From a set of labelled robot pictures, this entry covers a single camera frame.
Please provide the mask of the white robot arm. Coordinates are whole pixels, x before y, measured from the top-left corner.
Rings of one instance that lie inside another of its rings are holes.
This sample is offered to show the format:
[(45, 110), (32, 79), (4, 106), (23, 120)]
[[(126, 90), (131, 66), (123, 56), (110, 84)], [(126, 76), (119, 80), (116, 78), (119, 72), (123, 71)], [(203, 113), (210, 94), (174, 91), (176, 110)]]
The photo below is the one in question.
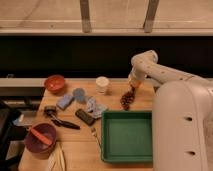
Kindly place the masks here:
[(132, 57), (129, 82), (160, 83), (152, 105), (154, 171), (213, 171), (213, 81), (158, 63), (149, 50)]

